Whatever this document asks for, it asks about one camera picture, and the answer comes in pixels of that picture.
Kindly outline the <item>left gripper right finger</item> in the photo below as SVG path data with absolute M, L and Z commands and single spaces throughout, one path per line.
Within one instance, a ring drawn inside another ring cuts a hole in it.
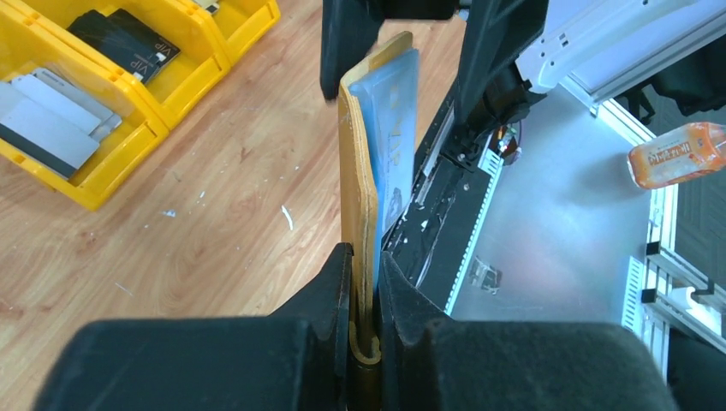
M 389 253 L 378 280 L 386 410 L 674 410 L 645 345 L 620 325 L 457 321 Z

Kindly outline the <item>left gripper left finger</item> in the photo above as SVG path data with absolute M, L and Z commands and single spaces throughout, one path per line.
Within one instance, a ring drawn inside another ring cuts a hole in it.
M 80 328 L 37 410 L 343 410 L 352 248 L 261 317 L 113 319 Z

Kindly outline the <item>white VIP credit card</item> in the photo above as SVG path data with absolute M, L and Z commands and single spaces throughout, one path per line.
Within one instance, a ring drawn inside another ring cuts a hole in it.
M 409 49 L 380 69 L 373 88 L 382 231 L 411 199 L 420 54 Z

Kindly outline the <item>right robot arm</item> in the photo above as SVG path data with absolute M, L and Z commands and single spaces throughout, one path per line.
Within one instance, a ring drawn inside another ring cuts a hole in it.
M 325 1 L 320 86 L 334 101 L 342 77 L 360 63 L 389 20 L 447 21 L 468 12 L 455 83 L 455 125 L 472 132 L 507 123 L 506 92 L 492 92 L 508 69 L 515 90 L 545 95 L 566 75 L 690 1 L 596 1 L 547 33 L 546 1 Z

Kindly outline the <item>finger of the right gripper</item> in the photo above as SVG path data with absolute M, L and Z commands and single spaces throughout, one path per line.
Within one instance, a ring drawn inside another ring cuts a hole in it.
M 456 76 L 455 122 L 463 124 L 498 73 L 544 31 L 548 0 L 473 0 Z
M 342 77 L 377 42 L 383 21 L 378 1 L 323 1 L 319 84 L 325 100 L 337 99 Z

